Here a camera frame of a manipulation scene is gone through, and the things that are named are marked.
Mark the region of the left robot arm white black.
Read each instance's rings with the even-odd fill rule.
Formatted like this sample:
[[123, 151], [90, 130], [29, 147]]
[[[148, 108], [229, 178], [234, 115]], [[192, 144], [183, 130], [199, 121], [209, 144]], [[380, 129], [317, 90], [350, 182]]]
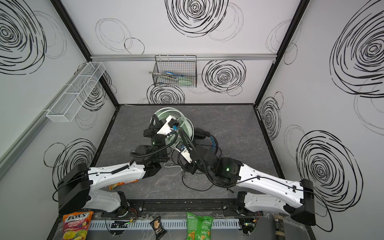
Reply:
[[126, 183], [156, 175], [166, 161], [167, 148], [178, 138], [179, 121], [170, 115], [160, 127], [161, 121], [153, 116], [156, 124], [145, 132], [151, 133], [152, 145], [140, 145], [131, 153], [132, 160], [126, 164], [107, 167], [88, 167], [79, 164], [58, 183], [58, 207], [60, 215], [82, 209], [101, 210], [107, 213], [125, 214], [129, 203], [123, 192], [104, 191], [104, 187]]

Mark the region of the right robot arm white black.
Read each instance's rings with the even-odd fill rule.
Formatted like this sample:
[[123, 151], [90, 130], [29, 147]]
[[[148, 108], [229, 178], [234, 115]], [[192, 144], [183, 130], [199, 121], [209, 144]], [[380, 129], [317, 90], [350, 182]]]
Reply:
[[250, 212], [280, 212], [301, 224], [315, 226], [314, 184], [308, 179], [299, 182], [277, 178], [257, 171], [232, 158], [218, 158], [214, 152], [200, 146], [178, 143], [175, 149], [185, 159], [179, 164], [191, 174], [199, 170], [216, 187], [235, 186], [261, 192], [260, 197], [250, 193], [238, 198], [240, 208]]

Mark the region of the black headphones with cable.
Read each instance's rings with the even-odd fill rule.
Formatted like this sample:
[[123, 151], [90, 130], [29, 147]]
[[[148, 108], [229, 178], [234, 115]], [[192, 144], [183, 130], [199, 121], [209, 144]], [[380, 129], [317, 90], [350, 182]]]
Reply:
[[[192, 140], [192, 143], [196, 147], [200, 146], [200, 147], [209, 148], [209, 151], [211, 153], [213, 153], [215, 155], [215, 157], [217, 157], [217, 158], [220, 158], [222, 156], [223, 151], [220, 148], [218, 140], [216, 139], [216, 137], [213, 136], [211, 133], [203, 130], [203, 129], [200, 129], [200, 128], [195, 129], [195, 136]], [[199, 190], [199, 189], [192, 188], [192, 187], [188, 186], [185, 183], [186, 173], [190, 173], [191, 175], [192, 174], [202, 175], [205, 173], [203, 172], [203, 170], [201, 170], [201, 167], [199, 166], [199, 164], [191, 163], [191, 166], [189, 166], [189, 167], [188, 167], [189, 163], [185, 163], [184, 165], [181, 164], [182, 163], [182, 160], [181, 160], [182, 154], [181, 153], [178, 153], [177, 159], [175, 160], [174, 159], [174, 152], [175, 152], [175, 150], [172, 150], [172, 153], [171, 153], [172, 165], [167, 166], [165, 164], [165, 167], [167, 167], [167, 168], [168, 167], [169, 168], [171, 168], [171, 167], [180, 168], [181, 173], [182, 173], [182, 183], [186, 188], [188, 188], [189, 190], [192, 190], [192, 191], [202, 193], [202, 192], [209, 191], [214, 186], [214, 184], [211, 184], [207, 189], [204, 189], [204, 190]]]

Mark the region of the mint green headphones with cable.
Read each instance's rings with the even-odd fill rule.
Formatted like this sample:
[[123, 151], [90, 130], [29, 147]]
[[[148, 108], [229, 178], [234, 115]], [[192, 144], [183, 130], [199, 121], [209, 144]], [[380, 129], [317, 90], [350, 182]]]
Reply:
[[178, 109], [165, 107], [152, 115], [149, 128], [160, 138], [162, 148], [172, 149], [180, 155], [178, 165], [183, 171], [196, 171], [192, 159], [195, 129], [191, 120]]

